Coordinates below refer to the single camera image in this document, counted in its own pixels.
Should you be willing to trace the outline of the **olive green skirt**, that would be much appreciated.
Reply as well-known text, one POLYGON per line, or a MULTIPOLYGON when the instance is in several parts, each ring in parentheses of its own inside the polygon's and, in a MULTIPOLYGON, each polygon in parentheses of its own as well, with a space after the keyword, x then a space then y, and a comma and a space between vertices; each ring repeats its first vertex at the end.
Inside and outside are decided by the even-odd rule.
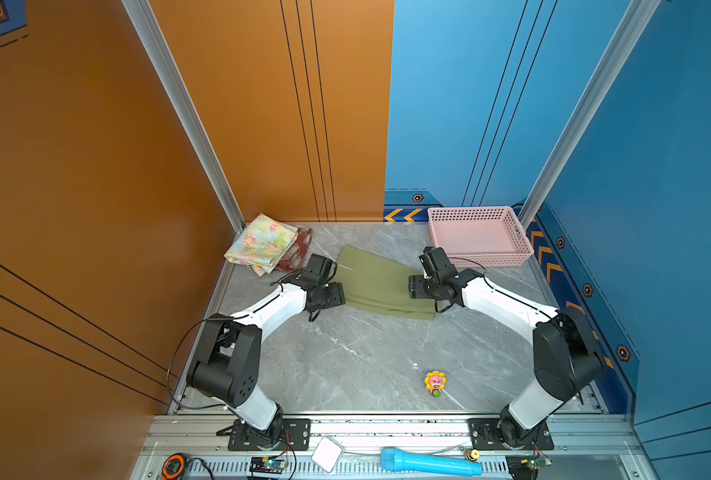
POLYGON ((346 304, 381 315, 433 321, 435 303, 413 299, 409 278, 421 271, 379 255, 346 246, 338 260, 334 281, 343 286, 346 304))

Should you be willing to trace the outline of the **red plaid skirt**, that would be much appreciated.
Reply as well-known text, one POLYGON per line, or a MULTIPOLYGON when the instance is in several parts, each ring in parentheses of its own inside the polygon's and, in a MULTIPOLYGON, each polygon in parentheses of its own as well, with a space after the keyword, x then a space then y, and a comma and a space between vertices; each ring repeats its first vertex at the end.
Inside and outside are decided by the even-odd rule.
POLYGON ((304 267, 310 252, 313 240, 313 229, 300 227, 298 237, 291 248, 277 264, 275 270, 284 273, 291 273, 304 267))

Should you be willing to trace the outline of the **pink perforated plastic basket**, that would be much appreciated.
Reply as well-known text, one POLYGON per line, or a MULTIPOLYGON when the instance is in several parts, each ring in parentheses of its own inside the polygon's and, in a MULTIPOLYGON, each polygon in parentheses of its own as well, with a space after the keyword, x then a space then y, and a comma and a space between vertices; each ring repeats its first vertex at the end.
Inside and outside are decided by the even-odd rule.
POLYGON ((433 246, 455 265, 519 267, 533 256, 533 245, 513 208, 435 207, 427 210, 433 246))

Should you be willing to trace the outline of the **floral pastel skirt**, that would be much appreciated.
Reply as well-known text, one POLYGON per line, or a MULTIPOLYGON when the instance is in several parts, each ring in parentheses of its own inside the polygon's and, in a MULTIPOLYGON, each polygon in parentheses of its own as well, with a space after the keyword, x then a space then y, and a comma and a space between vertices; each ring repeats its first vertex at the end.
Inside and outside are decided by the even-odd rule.
POLYGON ((263 276, 273 272, 298 236, 297 227, 260 214, 241 232, 224 257, 263 276))

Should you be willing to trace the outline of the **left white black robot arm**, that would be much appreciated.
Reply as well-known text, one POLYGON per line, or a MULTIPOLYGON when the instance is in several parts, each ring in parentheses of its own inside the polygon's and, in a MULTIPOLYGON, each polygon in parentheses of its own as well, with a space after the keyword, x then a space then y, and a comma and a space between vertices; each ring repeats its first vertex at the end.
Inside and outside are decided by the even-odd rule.
POLYGON ((205 321, 201 340, 187 371, 187 386, 223 401, 238 418, 239 432, 261 448, 282 439, 283 408, 259 386, 263 341, 294 316, 346 303, 343 285, 299 286, 282 283, 256 304, 205 321))

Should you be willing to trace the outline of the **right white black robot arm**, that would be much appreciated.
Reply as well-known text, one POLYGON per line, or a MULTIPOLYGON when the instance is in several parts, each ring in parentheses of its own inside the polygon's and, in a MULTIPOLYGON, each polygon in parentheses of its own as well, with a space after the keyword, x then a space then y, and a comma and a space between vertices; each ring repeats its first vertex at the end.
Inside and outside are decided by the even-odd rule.
POLYGON ((409 297, 483 313, 533 347, 533 379, 501 410, 495 440, 507 449, 535 446, 547 418, 607 368, 589 320, 575 308, 559 309, 517 295, 483 271, 459 270, 439 247, 425 248, 419 260, 423 274, 409 276, 409 297))

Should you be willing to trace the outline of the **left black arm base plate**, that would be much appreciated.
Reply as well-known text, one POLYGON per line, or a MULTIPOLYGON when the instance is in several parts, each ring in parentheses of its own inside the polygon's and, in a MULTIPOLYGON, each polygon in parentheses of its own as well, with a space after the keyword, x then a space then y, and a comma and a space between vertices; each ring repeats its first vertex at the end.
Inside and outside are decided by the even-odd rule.
POLYGON ((284 450, 307 451, 311 440, 312 420, 309 418, 282 418, 275 420, 266 430, 249 426, 237 420, 231 429, 228 443, 230 451, 284 450))

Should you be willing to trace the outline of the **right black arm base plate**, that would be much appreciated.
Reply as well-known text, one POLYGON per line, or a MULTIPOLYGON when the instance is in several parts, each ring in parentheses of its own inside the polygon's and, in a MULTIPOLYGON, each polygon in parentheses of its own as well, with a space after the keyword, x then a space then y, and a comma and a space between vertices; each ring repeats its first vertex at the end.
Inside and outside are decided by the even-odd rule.
POLYGON ((471 445, 477 450, 532 450, 555 449, 547 422, 523 429, 515 420, 499 418, 471 418, 467 420, 471 445))

